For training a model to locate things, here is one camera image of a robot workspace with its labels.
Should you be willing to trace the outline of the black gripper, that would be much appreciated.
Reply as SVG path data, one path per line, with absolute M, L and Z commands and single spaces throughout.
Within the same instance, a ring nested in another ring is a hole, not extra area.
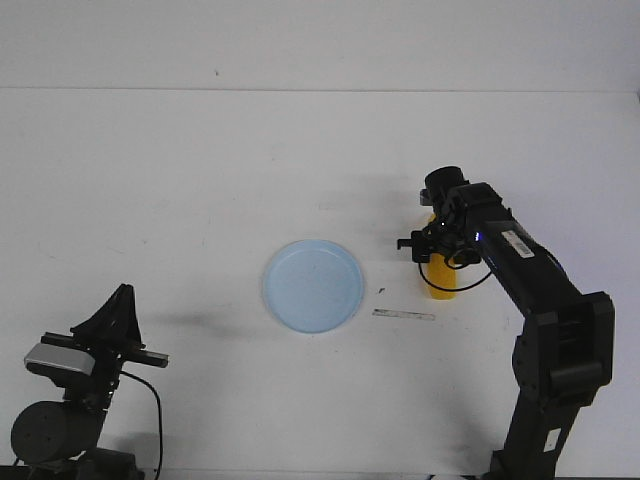
M 480 255 L 465 239 L 462 213 L 449 199 L 452 189 L 467 184 L 462 170 L 456 166 L 442 167 L 429 173 L 423 189 L 429 192 L 434 218 L 422 230 L 413 231 L 411 238 L 398 239 L 397 249 L 412 249 L 414 263 L 429 263 L 431 254 L 439 253 L 449 265 L 479 264 Z
M 82 405 L 110 405 L 119 386 L 125 363 L 136 363 L 166 368 L 167 354 L 146 350 L 136 313 L 135 289 L 121 284 L 89 319 L 70 329 L 71 336 L 47 332 L 39 343 L 82 350 L 96 361 L 93 372 L 87 376 L 51 367 L 39 366 L 39 375 L 49 378 L 61 388 L 63 400 Z M 112 346 L 130 341 L 133 344 Z

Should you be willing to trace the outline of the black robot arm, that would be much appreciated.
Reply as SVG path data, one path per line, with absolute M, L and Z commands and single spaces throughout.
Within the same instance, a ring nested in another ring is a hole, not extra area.
M 165 368 L 166 354 L 147 350 L 135 290 L 121 284 L 69 334 L 46 332 L 26 354 L 25 368 L 63 389 L 59 401 L 26 407 L 12 425 L 12 466 L 22 479 L 142 479 L 132 453 L 98 445 L 126 363 Z
M 446 269 L 486 263 L 524 316 L 512 367 L 519 394 L 506 440 L 487 479 L 552 479 L 579 411 L 612 379 L 615 308 L 604 292 L 581 293 L 487 183 L 460 168 L 429 173 L 420 203 L 426 227 L 400 239 L 423 265 L 434 254 Z

